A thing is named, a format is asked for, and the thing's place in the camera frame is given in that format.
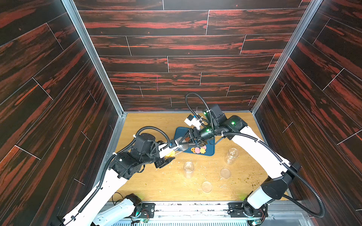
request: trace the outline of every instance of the wooden tabletop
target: wooden tabletop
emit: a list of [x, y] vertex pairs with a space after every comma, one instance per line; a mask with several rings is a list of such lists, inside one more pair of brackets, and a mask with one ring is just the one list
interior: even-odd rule
[[[155, 126], [163, 130], [170, 139], [177, 127], [187, 127], [184, 123], [189, 113], [129, 113], [126, 117], [117, 150], [125, 147], [133, 139], [133, 134], [143, 126]], [[240, 116], [258, 135], [260, 131], [251, 113], [226, 113]], [[154, 130], [145, 130], [165, 141], [165, 138]], [[230, 148], [239, 150], [239, 157], [234, 164], [225, 163], [224, 157]], [[195, 166], [194, 175], [186, 179], [183, 166], [186, 161], [192, 161]], [[220, 170], [227, 168], [231, 171], [229, 179], [220, 177]], [[215, 146], [213, 156], [181, 153], [169, 165], [156, 169], [153, 164], [146, 165], [142, 173], [134, 174], [118, 192], [123, 196], [135, 193], [143, 201], [232, 201], [243, 200], [255, 190], [266, 178], [264, 169], [240, 146], [228, 139], [222, 140]], [[212, 191], [205, 193], [201, 184], [209, 181]]]

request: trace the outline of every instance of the aluminum frame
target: aluminum frame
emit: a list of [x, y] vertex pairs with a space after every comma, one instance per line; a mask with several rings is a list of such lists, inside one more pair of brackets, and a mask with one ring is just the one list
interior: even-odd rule
[[[201, 223], [205, 222], [245, 222], [254, 218], [240, 217], [231, 218], [227, 213], [228, 203], [241, 202], [241, 201], [155, 201], [144, 203], [155, 203], [154, 217], [150, 219], [149, 223]], [[112, 202], [102, 208], [102, 211], [113, 207]], [[308, 221], [311, 218], [308, 214], [295, 205], [293, 202], [287, 201], [274, 201], [268, 208], [269, 217], [266, 219], [297, 219], [300, 221]], [[118, 222], [130, 223], [129, 219], [122, 219]]]
[[109, 145], [108, 145], [107, 150], [106, 150], [106, 152], [104, 154], [101, 166], [98, 169], [97, 177], [96, 177], [96, 179], [95, 179], [95, 181], [93, 183], [93, 187], [96, 186], [96, 184], [101, 179], [101, 175], [102, 175], [104, 165], [106, 164], [107, 160], [110, 158], [112, 153], [115, 152], [115, 149], [117, 148], [119, 137], [121, 136], [123, 125], [125, 124], [125, 121], [126, 121], [126, 116], [127, 116], [127, 113], [124, 113], [122, 116], [118, 116], [117, 122], [116, 122], [116, 124], [114, 126], [113, 134], [112, 134], [111, 139], [109, 141]]
[[99, 58], [97, 51], [92, 43], [92, 40], [87, 32], [87, 29], [84, 26], [83, 20], [80, 17], [80, 14], [77, 10], [77, 7], [74, 4], [73, 0], [62, 0], [62, 3], [73, 22], [73, 25], [75, 27], [75, 30], [78, 32], [78, 35], [83, 42], [83, 45], [85, 49], [87, 50], [90, 60], [93, 62], [94, 67], [96, 68], [99, 77], [102, 80], [102, 83], [104, 87], [106, 88], [106, 91], [109, 95], [109, 97], [112, 100], [112, 103], [117, 111], [118, 116], [123, 115], [123, 108], [121, 103], [119, 102], [119, 99], [117, 98], [117, 95], [114, 91], [114, 88], [112, 87], [111, 81], [109, 80], [106, 70], [103, 67], [103, 64], [101, 62], [101, 59]]
[[299, 39], [302, 37], [302, 34], [306, 30], [307, 26], [309, 25], [310, 21], [312, 20], [312, 18], [314, 16], [314, 14], [317, 12], [317, 9], [319, 8], [322, 1], [323, 0], [312, 0], [311, 3], [309, 3], [306, 11], [304, 12], [302, 18], [300, 19], [292, 36], [290, 37], [290, 40], [289, 40], [287, 46], [283, 50], [282, 55], [280, 56], [273, 71], [271, 72], [268, 81], [266, 82], [266, 84], [265, 84], [263, 90], [261, 91], [258, 99], [256, 100], [253, 108], [251, 109], [251, 113], [253, 115], [256, 113], [256, 111], [258, 110], [258, 108], [261, 105], [261, 102], [263, 102], [264, 98], [268, 94], [269, 90], [271, 89], [272, 85], [274, 84], [275, 80], [277, 79], [279, 73], [281, 72], [285, 63], [287, 62], [290, 54], [293, 52], [295, 46], [297, 45]]

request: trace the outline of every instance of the blue cutting board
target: blue cutting board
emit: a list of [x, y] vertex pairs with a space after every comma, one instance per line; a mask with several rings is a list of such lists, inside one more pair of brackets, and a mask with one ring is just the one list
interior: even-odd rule
[[[183, 136], [186, 134], [186, 132], [187, 132], [188, 129], [189, 129], [189, 128], [187, 128], [187, 127], [178, 127], [178, 128], [176, 129], [174, 138], [177, 139], [177, 138], [179, 138], [179, 137], [183, 137]], [[196, 153], [193, 153], [193, 152], [191, 151], [191, 148], [187, 149], [187, 150], [184, 151], [184, 152], [191, 153], [191, 154], [196, 154], [196, 155], [213, 156], [213, 155], [215, 154], [215, 145], [211, 145], [210, 142], [211, 142], [212, 144], [214, 144], [214, 143], [215, 143], [215, 138], [212, 138], [211, 140], [208, 141], [208, 144], [206, 145], [206, 152], [205, 152], [205, 154], [201, 154], [201, 153], [200, 153], [200, 154], [196, 154]]]

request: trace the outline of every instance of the clear plastic cup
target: clear plastic cup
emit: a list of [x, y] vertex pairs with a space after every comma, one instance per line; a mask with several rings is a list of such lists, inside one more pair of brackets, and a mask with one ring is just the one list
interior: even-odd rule
[[239, 156], [239, 151], [236, 148], [230, 148], [225, 156], [225, 162], [227, 164], [233, 164], [236, 158]]
[[187, 178], [187, 179], [190, 179], [192, 178], [192, 176], [194, 175], [194, 164], [192, 162], [186, 162], [184, 164], [184, 176]]

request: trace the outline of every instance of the dark red wood grain wall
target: dark red wood grain wall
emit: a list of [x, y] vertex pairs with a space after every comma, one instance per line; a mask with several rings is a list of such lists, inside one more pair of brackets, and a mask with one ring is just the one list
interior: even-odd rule
[[[320, 226], [362, 225], [361, 9], [324, 0], [256, 112], [268, 143], [322, 196]], [[318, 211], [300, 183], [291, 191]]]
[[60, 0], [0, 6], [0, 225], [59, 225], [118, 115]]
[[309, 4], [74, 2], [125, 111], [185, 110], [178, 98], [191, 91], [250, 110]]

